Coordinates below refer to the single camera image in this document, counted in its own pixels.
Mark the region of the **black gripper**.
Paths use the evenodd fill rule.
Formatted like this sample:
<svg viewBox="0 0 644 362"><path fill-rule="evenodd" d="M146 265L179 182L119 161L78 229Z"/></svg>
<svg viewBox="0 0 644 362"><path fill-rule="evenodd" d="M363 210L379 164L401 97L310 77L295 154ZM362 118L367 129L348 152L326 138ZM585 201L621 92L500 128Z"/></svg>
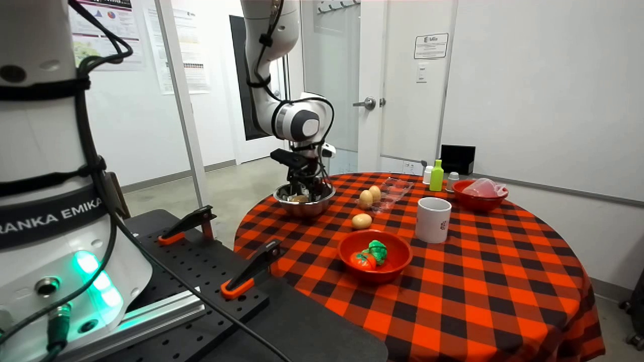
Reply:
<svg viewBox="0 0 644 362"><path fill-rule="evenodd" d="M326 152L319 145L274 149L269 158L287 170L290 191L322 191L328 188L328 174L322 164Z"/></svg>

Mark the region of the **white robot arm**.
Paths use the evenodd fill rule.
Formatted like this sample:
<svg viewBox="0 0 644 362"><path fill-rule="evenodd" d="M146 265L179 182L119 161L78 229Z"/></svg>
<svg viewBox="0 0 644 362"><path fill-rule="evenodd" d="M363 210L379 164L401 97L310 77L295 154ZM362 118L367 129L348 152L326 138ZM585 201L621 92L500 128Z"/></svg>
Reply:
<svg viewBox="0 0 644 362"><path fill-rule="evenodd" d="M269 154L287 170L287 191L319 198L326 193L322 152L334 123L334 106L318 94L280 97L274 63L297 43L295 0L240 0L246 25L248 86L264 134L286 142Z"/></svg>

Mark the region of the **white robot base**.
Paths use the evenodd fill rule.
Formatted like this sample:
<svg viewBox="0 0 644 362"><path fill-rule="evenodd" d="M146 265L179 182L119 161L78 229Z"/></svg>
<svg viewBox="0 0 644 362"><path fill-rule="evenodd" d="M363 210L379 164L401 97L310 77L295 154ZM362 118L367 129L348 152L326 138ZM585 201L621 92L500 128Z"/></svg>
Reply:
<svg viewBox="0 0 644 362"><path fill-rule="evenodd" d="M114 333L150 265L119 229L97 156L75 0L0 0L0 361L39 362Z"/></svg>

